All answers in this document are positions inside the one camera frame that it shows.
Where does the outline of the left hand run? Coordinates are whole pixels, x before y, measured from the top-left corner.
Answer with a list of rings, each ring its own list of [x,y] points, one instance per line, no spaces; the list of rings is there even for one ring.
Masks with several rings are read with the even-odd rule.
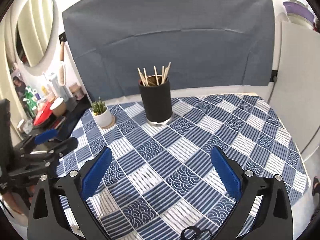
[[[14,188],[2,194],[2,197],[13,211],[28,217],[34,191],[35,186]]]

